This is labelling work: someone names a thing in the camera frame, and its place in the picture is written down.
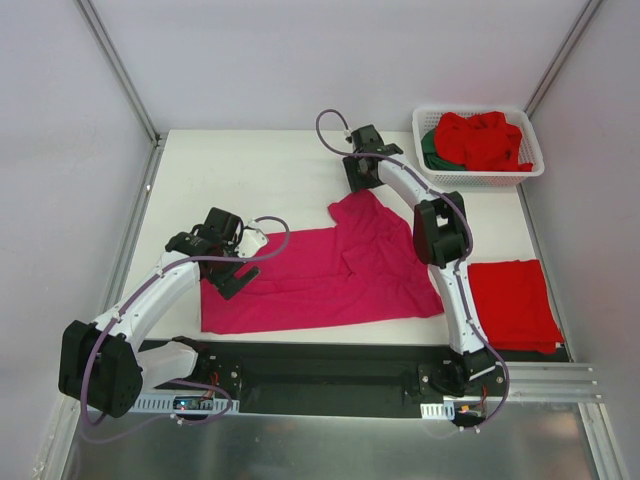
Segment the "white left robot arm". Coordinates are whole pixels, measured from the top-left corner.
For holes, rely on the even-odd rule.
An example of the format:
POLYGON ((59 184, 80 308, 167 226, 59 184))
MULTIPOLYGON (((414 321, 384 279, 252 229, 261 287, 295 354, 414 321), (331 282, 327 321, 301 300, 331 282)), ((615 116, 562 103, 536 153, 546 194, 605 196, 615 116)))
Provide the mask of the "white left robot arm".
POLYGON ((189 290, 207 282, 229 300, 260 272, 242 268, 268 243, 257 222, 244 223, 213 208, 189 232, 179 232, 128 297, 94 320, 73 321, 64 331, 59 391, 104 415, 119 418, 139 395, 175 379, 192 389, 213 378, 213 361, 201 342, 178 336, 141 348, 151 329, 189 290))

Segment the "pink t shirt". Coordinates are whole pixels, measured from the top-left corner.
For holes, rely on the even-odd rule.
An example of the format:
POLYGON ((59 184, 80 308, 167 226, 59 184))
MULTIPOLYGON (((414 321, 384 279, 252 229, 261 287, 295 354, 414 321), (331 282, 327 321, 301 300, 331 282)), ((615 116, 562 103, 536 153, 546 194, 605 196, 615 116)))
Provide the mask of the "pink t shirt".
POLYGON ((269 235, 271 259, 231 299, 202 283, 202 331, 248 334, 443 313, 404 219, 369 191, 347 195, 328 212, 332 227, 269 235))

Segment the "white plastic laundry basket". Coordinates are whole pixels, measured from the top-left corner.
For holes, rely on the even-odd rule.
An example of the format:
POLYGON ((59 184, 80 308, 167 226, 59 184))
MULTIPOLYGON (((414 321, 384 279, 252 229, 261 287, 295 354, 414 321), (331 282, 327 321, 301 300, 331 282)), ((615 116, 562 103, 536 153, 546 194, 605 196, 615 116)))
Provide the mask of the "white plastic laundry basket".
POLYGON ((512 187, 545 171, 533 126, 519 109, 422 106, 411 126, 419 166, 435 183, 512 187))

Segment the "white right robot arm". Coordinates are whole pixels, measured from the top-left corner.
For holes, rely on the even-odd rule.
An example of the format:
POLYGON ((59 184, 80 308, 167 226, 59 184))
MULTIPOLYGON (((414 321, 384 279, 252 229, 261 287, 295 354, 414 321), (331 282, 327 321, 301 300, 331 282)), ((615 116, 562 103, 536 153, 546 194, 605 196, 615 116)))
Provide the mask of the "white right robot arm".
POLYGON ((487 347, 471 291, 467 258, 473 239, 462 196, 429 184, 372 125, 348 130, 346 141, 352 153, 343 164, 351 190, 386 185, 413 210, 413 248, 436 281, 448 324, 449 357, 429 375, 429 385, 443 395, 473 394, 495 370, 496 357, 487 347))

